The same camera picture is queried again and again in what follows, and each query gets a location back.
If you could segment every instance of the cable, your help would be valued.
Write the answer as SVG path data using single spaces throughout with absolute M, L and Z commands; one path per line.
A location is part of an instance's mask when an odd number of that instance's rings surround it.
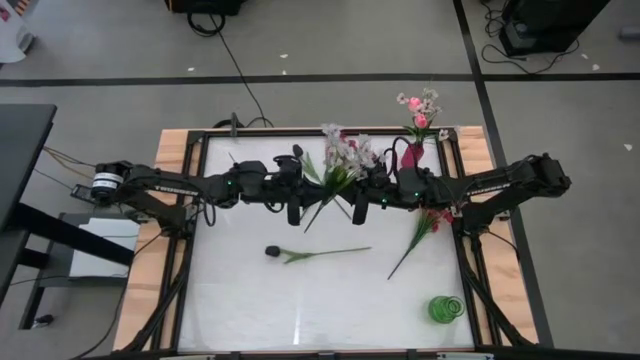
M 65 168 L 65 169 L 67 169 L 67 170 L 71 171 L 71 172 L 72 172 L 72 173 L 74 173 L 74 174 L 80 175 L 80 176 L 82 176 L 82 177 L 84 177 L 84 178 L 87 178 L 87 179 L 89 179 L 89 180 L 93 180 L 93 178 L 92 178 L 91 176 L 89 176 L 89 175 L 87 175 L 87 174 L 85 174 L 85 173 L 83 173 L 83 172 L 81 172 L 81 171 L 78 171 L 78 170 L 76 170 L 76 169 L 74 169 L 74 168 L 70 167 L 69 165 L 65 164 L 65 161 L 66 161 L 66 162 L 69 162 L 69 163 L 71 163 L 71 164 L 74 164 L 74 165 L 85 165 L 85 164 L 75 163 L 75 162 L 73 162 L 73 161 L 69 161 L 69 160 L 65 159 L 64 157 L 62 157 L 62 156 L 60 156 L 60 155 L 57 155 L 56 153 L 51 152 L 51 151 L 48 151 L 48 150 L 46 150 L 46 149 L 45 149 L 44 151 L 45 151 L 47 154 L 49 154 L 49 156 L 51 156 L 51 157 L 53 158 L 53 160 L 55 160 L 55 161 L 56 161 L 58 164 L 60 164 L 60 166 L 62 166 L 63 168 Z
M 494 232 L 491 232 L 491 231 L 487 231 L 487 234 L 491 234 L 491 235 L 495 236 L 496 238 L 498 238 L 499 240 L 502 240 L 505 243 L 509 244 L 509 246 L 511 246 L 513 248 L 513 251 L 516 252 L 516 257 L 518 258 L 518 261 L 520 261 L 520 252 L 518 251 L 518 248 L 515 245 L 513 245 L 513 243 L 511 241 L 509 241 L 509 240 L 503 238 L 502 236 L 500 236 L 500 235 L 498 235 L 498 234 L 496 234 Z
M 160 231 L 160 233 L 158 233 L 158 235 L 156 235 L 153 239 L 149 240 L 148 243 L 144 244 L 143 247 L 141 247 L 140 249 L 138 249 L 138 251 L 136 251 L 133 254 L 133 258 L 135 260 L 136 255 L 138 255 L 142 250 L 144 250 L 147 246 L 151 245 L 154 241 L 156 241 L 156 239 L 158 239 L 160 237 L 160 235 L 162 235 L 162 231 Z M 124 294 L 127 292 L 127 287 L 124 286 L 122 289 L 122 294 L 120 294 L 120 300 L 118 300 L 118 305 L 116 306 L 116 309 L 114 311 L 113 314 L 113 320 L 111 320 L 111 325 L 109 325 L 109 328 L 107 329 L 107 331 L 105 332 L 104 336 L 102 336 L 102 338 L 92 347 L 90 347 L 89 349 L 85 350 L 84 352 L 82 352 L 81 354 L 78 354 L 74 357 L 72 357 L 70 360 L 76 360 L 76 359 L 81 359 L 83 356 L 91 353 L 92 351 L 94 351 L 95 349 L 98 348 L 98 346 L 102 345 L 102 343 L 107 339 L 107 337 L 109 337 L 109 334 L 111 333 L 111 330 L 113 329 L 113 326 L 115 325 L 116 321 L 118 320 L 118 314 L 119 311 L 118 309 L 120 308 L 120 305 L 122 305 L 122 301 L 124 300 Z
M 72 163 L 72 164 L 76 164 L 76 165 L 84 165 L 84 166 L 89 166 L 89 167 L 95 167 L 95 165 L 94 165 L 94 164 L 89 164 L 89 163 L 86 163 L 86 162 L 84 162 L 84 161 L 78 160 L 78 159 L 76 159 L 76 158 L 74 158 L 74 157 L 72 157 L 72 156 L 70 156 L 70 155 L 67 155 L 67 154 L 63 153 L 63 152 L 62 152 L 62 151 L 60 151 L 60 150 L 56 150 L 56 149 L 54 149 L 54 148 L 50 148 L 50 147 L 48 147 L 48 146 L 44 146 L 43 148 L 44 148 L 44 150 L 45 150 L 47 153 L 49 153 L 49 154 L 54 153 L 54 154 L 56 154 L 56 155 L 60 156 L 61 158 L 64 158 L 63 160 L 65 160 L 65 161 L 67 161 L 67 162 L 70 162 L 70 163 Z
M 136 252 L 133 254 L 133 257 L 135 258 L 135 257 L 136 257 L 136 255 L 140 254 L 140 253 L 142 252 L 142 250 L 146 249 L 146 247 L 147 247 L 147 246 L 149 246 L 149 245 L 153 244 L 153 242 L 154 242 L 154 241 L 156 241 L 157 239 L 159 239 L 159 238 L 160 238 L 160 235 L 162 235 L 162 231 L 160 231 L 160 233 L 159 233 L 158 235 L 156 235 L 153 239 L 149 240 L 149 242 L 148 242 L 148 243 L 146 243 L 146 244 L 144 244 L 140 249 L 138 249 L 138 251 L 136 251 Z
M 264 111 L 262 110 L 262 106 L 260 105 L 260 102 L 258 101 L 256 96 L 253 94 L 253 91 L 251 91 L 251 88 L 249 87 L 249 84 L 247 83 L 247 80 L 245 79 L 244 74 L 240 69 L 240 65 L 238 65 L 238 62 L 236 61 L 235 56 L 233 56 L 233 53 L 231 52 L 229 45 L 227 45 L 227 40 L 225 40 L 224 35 L 222 35 L 222 28 L 224 27 L 226 20 L 224 15 L 220 15 L 220 17 L 222 20 L 221 20 L 220 26 L 218 27 L 218 23 L 216 23 L 216 20 L 213 18 L 213 14 L 209 12 L 209 18 L 211 19 L 211 22 L 213 23 L 213 25 L 216 27 L 215 30 L 206 30 L 202 26 L 194 24 L 193 21 L 191 20 L 191 16 L 188 16 L 187 20 L 189 21 L 189 26 L 191 27 L 191 30 L 193 30 L 193 32 L 196 33 L 196 35 L 198 36 L 202 36 L 202 37 L 212 37 L 214 35 L 220 36 L 220 40 L 222 40 L 222 44 L 224 45 L 225 49 L 227 49 L 227 53 L 229 53 L 229 57 L 231 58 L 233 65 L 236 67 L 236 70 L 238 70 L 238 74 L 240 74 L 240 79 L 242 80 L 242 83 L 247 88 L 249 95 L 251 95 L 251 98 L 256 103 L 256 106 L 258 107 L 258 111 L 260 112 L 260 116 L 251 120 L 246 127 L 251 127 L 251 125 L 253 125 L 253 123 L 255 123 L 256 121 L 262 120 L 262 123 L 264 124 L 265 128 L 267 127 L 267 125 L 273 128 L 275 126 L 273 126 L 273 123 L 271 122 L 271 120 L 267 119 L 264 116 Z
M 71 277 L 66 276 L 66 275 L 45 276 L 45 277 L 41 277 L 41 278 L 33 278 L 33 279 L 27 279 L 27 280 L 22 280 L 22 281 L 16 281 L 14 283 L 9 284 L 9 286 L 20 285 L 20 284 L 24 284 L 24 283 L 31 282 L 31 281 L 57 279 L 57 278 L 74 279 L 74 278 L 71 278 Z
M 515 61 L 511 61 L 511 60 L 519 60 L 519 61 L 523 61 L 523 59 L 518 59 L 518 58 L 509 57 L 509 55 L 505 54 L 504 52 L 502 52 L 500 49 L 498 49 L 496 46 L 494 46 L 494 45 L 492 45 L 492 44 L 487 44 L 487 45 L 485 45 L 485 46 L 482 48 L 482 51 L 481 51 L 481 53 L 480 53 L 480 56 L 482 57 L 482 60 L 484 60 L 484 61 L 486 61 L 486 62 L 488 62 L 488 63 L 490 63 L 490 64 L 513 64 L 513 65 L 517 66 L 520 70 L 522 70 L 522 71 L 523 71 L 525 74 L 527 74 L 527 75 L 537 75 L 537 74 L 540 74 L 540 73 L 542 73 L 542 72 L 545 72 L 545 71 L 547 71 L 547 70 L 551 69 L 551 68 L 553 67 L 553 65 L 555 65 L 555 64 L 556 64 L 556 62 L 558 62 L 558 59 L 559 59 L 560 57 L 565 56 L 565 55 L 572 54 L 572 53 L 574 53 L 576 50 L 578 50 L 578 48 L 580 48 L 580 41 L 578 41 L 578 39 L 576 39 L 576 41 L 575 41 L 575 42 L 576 42 L 576 44 L 577 44 L 577 45 L 576 45 L 576 47 L 575 47 L 575 49 L 573 49 L 573 50 L 569 50 L 569 51 L 565 51 L 565 52 L 562 52 L 562 53 L 560 53 L 560 54 L 556 55 L 556 56 L 553 58 L 553 60 L 551 60 L 551 62 L 549 63 L 549 65 L 548 65 L 547 67 L 545 67 L 545 68 L 543 68 L 543 69 L 540 69 L 540 70 L 537 70 L 537 71 L 533 71 L 533 72 L 531 72 L 531 71 L 529 71 L 529 70 L 525 69 L 524 67 L 522 67 L 522 66 L 521 66 L 520 64 L 518 64 L 517 62 L 515 62 Z M 504 56 L 504 57 L 505 57 L 505 58 L 507 58 L 507 59 L 511 59 L 511 60 L 489 60 L 489 59 L 487 59 L 487 57 L 486 57 L 486 56 L 485 56 L 485 54 L 484 54 L 487 48 L 495 49 L 495 50 L 496 50 L 497 52 L 499 52 L 502 56 Z
M 500 34 L 500 31 L 502 31 L 502 28 L 504 27 L 505 24 L 502 22 L 500 16 L 493 17 L 493 14 L 502 14 L 504 12 L 504 9 L 507 8 L 508 3 L 509 1 L 505 1 L 504 4 L 502 5 L 502 9 L 500 10 L 492 10 L 485 1 L 483 0 L 480 1 L 480 4 L 487 9 L 487 13 L 484 14 L 484 18 L 485 20 L 488 20 L 488 22 L 484 27 L 484 32 L 486 32 L 487 35 L 489 35 L 489 37 L 496 37 L 498 36 L 498 34 Z M 492 23 L 498 23 L 500 27 L 497 29 L 491 30 Z
M 47 179 L 49 179 L 49 180 L 51 180 L 51 181 L 54 181 L 54 182 L 58 183 L 59 185 L 64 186 L 64 187 L 66 187 L 67 189 L 69 189 L 69 190 L 73 191 L 73 188 L 72 188 L 71 186 L 69 186 L 69 185 L 67 185 L 67 184 L 63 183 L 62 181 L 60 181 L 60 180 L 58 180 L 58 179 L 54 178 L 53 176 L 51 176 L 51 175 L 47 175 L 47 174 L 43 173 L 42 171 L 40 171 L 40 170 L 38 170 L 38 169 L 36 169 L 36 168 L 34 168 L 34 169 L 33 169 L 33 171 L 35 171 L 36 173 L 38 173 L 38 174 L 40 174 L 40 175 L 42 175 L 42 176 L 46 177 Z
M 113 326 L 116 324 L 116 321 L 118 320 L 118 314 L 120 313 L 118 311 L 118 309 L 120 308 L 120 305 L 122 305 L 122 301 L 124 300 L 124 294 L 126 292 L 127 292 L 127 287 L 123 286 L 122 287 L 122 293 L 120 294 L 120 299 L 118 300 L 118 305 L 116 305 L 116 309 L 114 310 L 113 319 L 111 320 L 111 325 L 109 325 L 109 328 L 105 332 L 104 336 L 102 336 L 102 338 L 95 345 L 93 345 L 89 349 L 83 351 L 82 353 L 72 357 L 70 360 L 81 359 L 83 356 L 85 356 L 85 355 L 91 353 L 92 351 L 94 351 L 95 349 L 97 349 L 98 346 L 102 345 L 102 343 L 107 339 L 107 337 L 109 337 L 109 334 L 111 333 L 111 330 L 113 329 Z
M 209 18 L 213 22 L 213 25 L 215 25 L 215 27 L 217 28 L 218 24 L 216 24 L 216 20 L 213 18 L 213 15 L 209 14 Z M 231 52 L 229 45 L 227 45 L 227 41 L 224 39 L 224 35 L 222 35 L 222 29 L 218 31 L 218 35 L 220 35 L 220 40 L 222 40 L 222 44 L 227 49 L 227 52 L 229 53 L 229 57 L 231 58 L 231 61 L 233 61 L 233 65 L 235 65 L 236 69 L 238 70 L 238 74 L 240 74 L 240 79 L 242 80 L 242 83 L 247 88 L 247 91 L 249 92 L 249 95 L 251 95 L 251 97 L 253 98 L 253 101 L 256 103 L 256 106 L 258 107 L 258 111 L 260 111 L 260 117 L 257 117 L 251 120 L 249 122 L 249 125 L 247 125 L 247 127 L 251 126 L 251 124 L 253 124 L 256 120 L 259 120 L 259 119 L 262 119 L 264 127 L 267 127 L 267 121 L 269 122 L 269 124 L 271 124 L 271 127 L 274 127 L 273 123 L 264 116 L 264 111 L 262 111 L 262 106 L 260 106 L 260 102 L 258 101 L 258 99 L 256 99 L 256 96 L 253 94 L 253 91 L 251 91 L 249 84 L 247 84 L 247 80 L 244 78 L 244 74 L 242 73 L 242 70 L 240 69 L 238 62 L 236 61 L 236 58 L 233 56 L 233 53 Z

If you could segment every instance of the white table surface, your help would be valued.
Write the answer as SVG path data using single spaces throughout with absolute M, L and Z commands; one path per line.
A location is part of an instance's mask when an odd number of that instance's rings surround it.
M 376 149 L 392 136 L 374 136 Z M 205 176 L 228 171 L 236 161 L 309 151 L 322 173 L 324 138 L 213 138 Z M 399 156 L 404 143 L 398 144 Z M 425 144 L 420 162 L 440 174 L 437 148 Z M 346 202 L 342 204 L 352 211 Z M 367 221 L 354 226 L 335 204 L 320 213 L 308 233 L 287 224 L 286 211 L 272 214 L 260 204 L 217 209 L 217 223 L 198 219 L 179 350 L 378 350 L 473 347 L 465 314 L 452 324 L 423 317 L 422 306 L 439 295 L 463 298 L 453 235 L 441 224 L 387 281 L 411 240 L 417 213 L 371 205 Z M 371 246 L 363 252 L 315 257 L 284 265 L 286 257 L 264 254 L 269 245 L 319 252 Z

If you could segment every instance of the green glass cup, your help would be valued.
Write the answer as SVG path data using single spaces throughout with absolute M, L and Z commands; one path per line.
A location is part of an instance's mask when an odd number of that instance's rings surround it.
M 440 324 L 450 324 L 464 314 L 464 303 L 456 296 L 436 296 L 424 306 L 425 315 Z

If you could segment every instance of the wire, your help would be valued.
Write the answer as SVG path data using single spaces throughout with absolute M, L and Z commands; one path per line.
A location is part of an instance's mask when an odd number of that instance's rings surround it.
M 73 188 L 72 188 L 71 186 L 69 186 L 69 185 L 67 185 L 67 184 L 63 183 L 62 181 L 60 181 L 60 180 L 58 180 L 58 179 L 54 178 L 53 176 L 51 176 L 51 175 L 47 175 L 47 174 L 45 174 L 44 172 L 42 172 L 42 171 L 40 171 L 40 170 L 38 170 L 38 169 L 35 169 L 35 168 L 33 169 L 33 171 L 35 171 L 36 173 L 38 173 L 38 174 L 40 174 L 40 175 L 42 175 L 42 176 L 46 177 L 47 179 L 49 179 L 49 180 L 51 180 L 51 181 L 54 181 L 54 182 L 58 183 L 59 185 L 64 186 L 64 187 L 66 187 L 67 189 L 69 189 L 69 190 L 73 191 Z
M 160 237 L 160 235 L 162 235 L 162 231 L 160 231 L 160 233 L 158 233 L 158 235 L 156 235 L 153 239 L 151 239 L 148 243 L 144 244 L 143 247 L 141 247 L 140 249 L 138 249 L 138 251 L 136 251 L 133 254 L 133 258 L 135 260 L 136 255 L 138 255 L 142 250 L 144 250 L 147 246 L 151 245 L 154 241 L 156 241 L 156 239 L 158 239 Z M 120 308 L 120 305 L 122 305 L 122 301 L 124 300 L 124 294 L 127 292 L 127 287 L 124 286 L 122 289 L 122 293 L 120 294 L 120 300 L 118 300 L 118 305 L 116 306 L 116 309 L 114 310 L 114 314 L 113 314 L 113 320 L 111 320 L 111 325 L 109 325 L 109 328 L 107 329 L 107 331 L 105 332 L 104 336 L 102 336 L 102 338 L 100 338 L 100 340 L 93 345 L 92 347 L 90 347 L 89 349 L 85 350 L 84 352 L 82 352 L 81 354 L 78 354 L 74 357 L 72 357 L 70 360 L 76 360 L 76 359 L 81 359 L 83 356 L 91 353 L 92 351 L 94 351 L 95 349 L 98 348 L 98 346 L 102 345 L 102 343 L 107 339 L 107 337 L 109 337 L 109 334 L 111 333 L 111 330 L 113 329 L 113 326 L 115 325 L 116 321 L 118 320 L 118 314 L 119 311 L 118 309 Z
M 38 277 L 38 278 L 27 279 L 27 280 L 22 280 L 22 281 L 16 281 L 14 283 L 9 284 L 9 286 L 20 285 L 20 284 L 28 283 L 28 282 L 31 282 L 31 281 L 57 279 L 57 278 L 75 279 L 75 278 L 69 277 L 67 275 L 45 276 L 45 277 Z
M 494 232 L 491 232 L 491 231 L 487 231 L 487 234 L 491 234 L 491 235 L 495 236 L 497 239 L 502 240 L 505 243 L 509 244 L 509 246 L 511 246 L 513 248 L 513 251 L 516 252 L 516 257 L 518 258 L 518 261 L 520 261 L 520 252 L 518 251 L 518 248 L 515 245 L 513 245 L 513 243 L 511 241 L 509 241 L 509 240 L 503 238 L 502 236 L 500 236 L 500 235 L 498 235 L 498 234 L 496 234 Z
M 86 163 L 86 162 L 84 162 L 84 161 L 78 160 L 78 159 L 76 159 L 76 158 L 74 158 L 74 157 L 72 157 L 72 156 L 70 156 L 70 155 L 67 155 L 67 154 L 63 153 L 63 152 L 62 152 L 62 151 L 60 151 L 60 150 L 56 150 L 56 149 L 54 149 L 54 148 L 50 148 L 50 147 L 48 147 L 48 146 L 44 146 L 44 150 L 45 150 L 47 153 L 49 153 L 49 154 L 54 153 L 54 154 L 56 154 L 56 155 L 60 156 L 61 158 L 63 158 L 63 160 L 65 160 L 65 161 L 67 161 L 67 162 L 70 162 L 70 163 L 72 163 L 72 164 L 76 164 L 76 165 L 84 165 L 84 166 L 89 166 L 89 167 L 95 167 L 95 165 L 94 165 L 94 164 L 89 164 L 89 163 Z
M 82 353 L 72 357 L 71 360 L 81 359 L 83 356 L 91 353 L 92 351 L 97 349 L 98 346 L 102 345 L 102 343 L 107 339 L 107 337 L 109 337 L 109 334 L 111 333 L 111 330 L 113 329 L 113 326 L 116 324 L 116 321 L 118 320 L 118 314 L 120 313 L 118 311 L 118 309 L 120 309 L 120 305 L 122 305 L 122 301 L 124 300 L 124 294 L 126 292 L 127 292 L 127 287 L 123 286 L 122 287 L 122 293 L 120 294 L 120 299 L 118 300 L 118 305 L 116 305 L 116 309 L 114 310 L 113 319 L 111 320 L 111 325 L 109 325 L 109 328 L 107 329 L 105 334 L 102 336 L 102 338 L 95 345 L 90 347 L 89 349 L 87 349 L 87 350 L 83 351 Z
M 500 16 L 493 17 L 493 14 L 502 14 L 504 12 L 504 9 L 506 9 L 508 3 L 509 1 L 505 1 L 502 5 L 502 9 L 500 10 L 492 10 L 484 0 L 480 1 L 480 4 L 487 8 L 487 13 L 484 14 L 484 18 L 485 20 L 488 20 L 488 22 L 484 27 L 484 31 L 487 33 L 487 35 L 489 35 L 489 37 L 496 37 L 498 36 L 498 34 L 500 34 L 500 31 L 502 31 L 502 28 L 505 25 L 504 22 L 502 22 Z M 491 30 L 491 24 L 493 23 L 499 24 L 500 27 Z
M 217 28 L 218 24 L 216 23 L 216 20 L 213 18 L 213 15 L 209 14 L 209 18 L 213 22 L 213 25 L 215 25 L 215 27 Z M 260 120 L 260 119 L 262 119 L 262 123 L 264 124 L 264 127 L 267 127 L 267 122 L 271 124 L 271 127 L 274 127 L 273 123 L 264 116 L 264 111 L 262 111 L 262 106 L 260 105 L 260 102 L 258 101 L 258 99 L 256 99 L 256 96 L 253 94 L 253 91 L 251 91 L 249 84 L 247 84 L 247 80 L 244 78 L 244 74 L 242 73 L 242 70 L 240 69 L 238 62 L 236 61 L 236 58 L 233 56 L 233 53 L 231 52 L 229 45 L 227 45 L 227 41 L 224 39 L 224 35 L 222 35 L 222 29 L 218 31 L 218 35 L 220 35 L 220 40 L 222 40 L 222 44 L 227 49 L 227 52 L 229 53 L 229 57 L 231 58 L 231 61 L 233 61 L 233 65 L 235 65 L 236 69 L 238 70 L 238 74 L 240 74 L 240 79 L 242 80 L 242 83 L 247 88 L 247 91 L 249 92 L 249 95 L 251 95 L 251 97 L 253 98 L 253 101 L 256 103 L 256 106 L 258 107 L 258 111 L 260 111 L 260 117 L 257 117 L 251 120 L 249 122 L 249 125 L 247 125 L 247 127 L 251 126 L 251 124 L 253 124 L 256 120 Z
M 71 163 L 71 164 L 74 164 L 74 165 L 85 165 L 85 164 L 80 164 L 80 163 L 75 163 L 75 162 L 73 162 L 73 161 L 69 161 L 69 160 L 65 159 L 64 157 L 62 157 L 62 156 L 60 156 L 60 155 L 57 155 L 57 154 L 56 154 L 56 153 L 54 153 L 54 152 L 50 152 L 50 151 L 48 151 L 48 150 L 46 150 L 46 149 L 45 149 L 44 151 L 45 151 L 47 154 L 49 154 L 49 155 L 50 155 L 50 156 L 51 156 L 51 157 L 52 157 L 52 158 L 53 158 L 53 159 L 54 159 L 58 164 L 60 164 L 60 166 L 62 166 L 63 168 L 65 168 L 65 169 L 67 169 L 67 170 L 71 171 L 71 172 L 72 172 L 72 173 L 74 173 L 74 174 L 80 175 L 80 176 L 82 176 L 82 177 L 84 177 L 84 178 L 87 178 L 87 179 L 89 179 L 89 180 L 93 180 L 93 178 L 92 178 L 91 176 L 89 176 L 89 175 L 87 175 L 87 174 L 85 174 L 85 173 L 83 173 L 83 172 L 81 172 L 81 171 L 78 171 L 78 170 L 76 170 L 76 169 L 74 169 L 74 168 L 70 167 L 69 165 L 67 165 L 67 164 L 65 163 L 65 161 L 66 161 L 66 162 L 69 162 L 69 163 Z
M 192 25 L 191 23 L 189 25 L 191 26 L 191 30 L 193 30 L 193 32 L 195 32 L 198 36 L 211 37 L 211 36 L 214 36 L 216 34 L 220 36 L 220 40 L 222 40 L 222 44 L 224 45 L 225 49 L 227 49 L 227 53 L 229 53 L 229 57 L 231 58 L 231 61 L 233 62 L 233 65 L 236 67 L 236 70 L 238 70 L 238 74 L 240 74 L 240 79 L 242 80 L 242 83 L 244 84 L 244 87 L 247 88 L 247 91 L 249 92 L 249 95 L 251 95 L 251 98 L 256 103 L 256 106 L 258 107 L 258 111 L 260 112 L 260 116 L 258 116 L 256 118 L 254 118 L 253 120 L 251 120 L 246 127 L 250 127 L 251 125 L 253 125 L 253 123 L 255 123 L 256 121 L 259 121 L 259 120 L 262 120 L 262 123 L 264 124 L 264 127 L 267 127 L 267 125 L 269 125 L 271 127 L 275 127 L 275 126 L 273 126 L 273 123 L 271 122 L 271 120 L 267 119 L 266 116 L 264 116 L 264 111 L 262 110 L 262 106 L 260 105 L 260 102 L 258 101 L 256 96 L 253 94 L 253 91 L 251 91 L 251 88 L 249 87 L 249 84 L 247 83 L 247 79 L 245 79 L 244 74 L 242 73 L 242 70 L 240 69 L 240 65 L 238 65 L 238 62 L 236 61 L 235 56 L 233 56 L 233 52 L 231 52 L 231 49 L 229 48 L 229 45 L 227 45 L 227 40 L 225 40 L 224 35 L 222 35 L 222 28 L 224 27 L 224 22 L 225 22 L 224 19 L 225 18 L 222 17 L 222 23 L 221 23 L 220 27 L 218 27 L 218 23 L 213 18 L 213 14 L 212 13 L 209 13 L 209 18 L 211 19 L 211 22 L 213 22 L 213 25 L 216 27 L 216 30 L 214 30 L 214 31 L 203 32 L 202 30 L 204 30 L 204 29 L 201 26 Z
M 158 235 L 156 235 L 153 239 L 149 240 L 149 242 L 148 242 L 148 243 L 146 243 L 146 244 L 144 244 L 140 249 L 138 249 L 138 251 L 136 251 L 136 252 L 133 254 L 133 257 L 135 258 L 135 257 L 136 257 L 136 255 L 140 254 L 140 252 L 142 252 L 142 250 L 146 249 L 146 247 L 147 247 L 147 246 L 149 246 L 149 245 L 153 244 L 153 242 L 154 242 L 154 241 L 156 241 L 157 239 L 159 239 L 159 238 L 160 238 L 160 235 L 162 235 L 162 231 L 160 231 L 160 233 L 159 233 Z
M 524 67 L 522 67 L 522 66 L 521 66 L 520 64 L 518 64 L 517 62 L 512 61 L 512 60 L 519 60 L 519 61 L 523 61 L 524 59 L 518 59 L 518 58 L 509 57 L 509 55 L 505 54 L 504 52 L 502 52 L 500 49 L 498 49 L 496 46 L 494 46 L 494 45 L 492 45 L 492 44 L 487 44 L 487 45 L 485 45 L 485 46 L 482 48 L 482 51 L 481 51 L 481 53 L 480 53 L 480 56 L 482 56 L 482 59 L 483 59 L 484 61 L 486 61 L 486 62 L 488 62 L 488 63 L 490 63 L 490 64 L 513 64 L 513 65 L 517 66 L 520 70 L 522 70 L 522 71 L 523 71 L 525 74 L 527 74 L 527 75 L 537 75 L 537 74 L 543 73 L 543 72 L 545 72 L 545 71 L 547 71 L 547 70 L 551 69 L 551 68 L 553 67 L 553 65 L 555 65 L 555 64 L 556 64 L 556 62 L 558 62 L 558 59 L 560 59 L 562 56 L 569 55 L 569 54 L 572 54 L 572 53 L 576 52 L 576 50 L 578 50 L 578 49 L 580 48 L 580 41 L 578 41 L 578 39 L 576 39 L 576 41 L 575 41 L 575 42 L 576 42 L 576 44 L 577 44 L 577 45 L 576 45 L 576 47 L 575 47 L 575 49 L 573 49 L 573 50 L 569 50 L 569 51 L 565 51 L 565 52 L 562 52 L 562 53 L 560 53 L 560 54 L 556 55 L 556 56 L 553 58 L 553 60 L 551 60 L 551 62 L 549 63 L 549 65 L 547 65 L 547 67 L 545 67 L 545 68 L 543 68 L 543 69 L 540 69 L 540 70 L 537 70 L 537 71 L 533 71 L 533 72 L 531 72 L 531 71 L 529 71 L 529 70 L 525 69 Z M 507 59 L 511 59 L 511 60 L 489 60 L 489 59 L 487 59 L 487 57 L 485 56 L 485 51 L 487 50 L 487 48 L 495 49 L 495 50 L 496 50 L 498 53 L 500 53 L 502 56 L 504 56 L 504 57 L 505 57 L 505 58 L 507 58 Z

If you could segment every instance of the flower stem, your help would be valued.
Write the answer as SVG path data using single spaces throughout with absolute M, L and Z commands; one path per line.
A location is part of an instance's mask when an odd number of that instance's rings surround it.
M 342 212 L 347 216 L 347 218 L 349 218 L 349 220 L 351 220 L 351 215 L 349 215 L 349 213 L 347 212 L 347 210 L 345 210 L 342 205 L 340 205 L 340 203 L 338 202 L 338 199 L 334 198 L 333 202 L 336 203 L 336 205 L 338 205 L 338 207 L 340 208 L 340 210 L 342 210 Z
M 346 250 L 334 250 L 334 251 L 324 251 L 321 253 L 314 253 L 313 255 L 327 255 L 327 254 L 338 254 L 338 253 L 342 253 L 342 252 L 351 252 L 351 251 L 362 251 L 362 250 L 369 250 L 371 249 L 371 246 L 367 246 L 364 248 L 355 248 L 355 249 L 346 249 Z
M 407 252 L 404 253 L 404 255 L 402 255 L 402 259 L 400 259 L 400 261 L 398 261 L 398 265 L 396 265 L 395 268 L 393 268 L 393 271 L 391 272 L 391 274 L 389 275 L 389 277 L 387 278 L 387 280 L 391 279 L 391 277 L 393 276 L 393 274 L 396 272 L 396 270 L 398 270 L 398 268 L 400 267 L 400 264 L 402 264 L 402 262 L 404 261 L 404 259 L 407 257 L 407 255 L 409 255 L 409 253 L 411 252 L 411 250 L 407 250 Z
M 309 221 L 309 224 L 307 225 L 307 227 L 304 229 L 304 233 L 307 233 L 307 230 L 309 230 L 309 227 L 311 227 L 311 224 L 313 224 L 313 222 L 316 220 L 316 218 L 318 217 L 318 214 L 320 213 L 320 210 L 322 210 L 324 208 L 324 206 L 326 205 L 326 203 L 323 201 L 320 206 L 318 206 L 318 210 L 316 210 L 316 213 L 313 214 L 313 217 L 311 218 L 311 221 Z

